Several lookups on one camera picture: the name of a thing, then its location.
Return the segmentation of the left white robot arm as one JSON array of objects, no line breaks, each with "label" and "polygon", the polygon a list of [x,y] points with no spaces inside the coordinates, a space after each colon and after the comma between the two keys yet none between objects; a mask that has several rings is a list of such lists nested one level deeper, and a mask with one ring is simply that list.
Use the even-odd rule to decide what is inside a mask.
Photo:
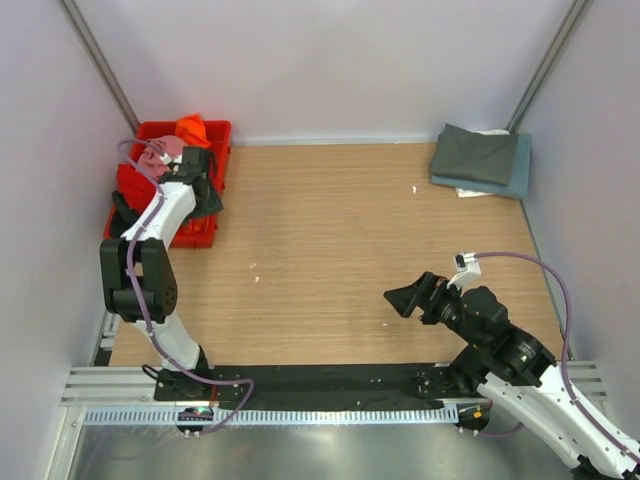
[{"label": "left white robot arm", "polygon": [[209,150],[186,147],[159,180],[144,173],[155,189],[153,199],[123,234],[103,240],[99,251],[106,309],[146,335],[163,368],[179,374],[177,387],[192,400],[210,392],[212,376],[206,354],[177,313],[168,249],[186,220],[218,206],[211,160]]}]

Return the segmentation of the orange t shirt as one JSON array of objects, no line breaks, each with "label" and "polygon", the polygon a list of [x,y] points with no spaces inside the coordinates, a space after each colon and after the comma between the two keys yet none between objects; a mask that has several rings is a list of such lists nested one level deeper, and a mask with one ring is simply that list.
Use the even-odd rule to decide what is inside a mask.
[{"label": "orange t shirt", "polygon": [[209,148],[205,123],[199,113],[184,116],[176,121],[175,135],[189,146]]}]

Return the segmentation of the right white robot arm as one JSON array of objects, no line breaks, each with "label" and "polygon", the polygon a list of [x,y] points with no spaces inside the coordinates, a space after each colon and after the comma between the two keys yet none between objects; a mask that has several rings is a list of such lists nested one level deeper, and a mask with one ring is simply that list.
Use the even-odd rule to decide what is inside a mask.
[{"label": "right white robot arm", "polygon": [[441,323],[467,345],[451,363],[459,394],[480,396],[508,411],[550,447],[577,479],[634,479],[639,443],[609,421],[534,336],[514,325],[485,286],[462,291],[423,273],[384,298],[403,318],[421,309],[425,325]]}]

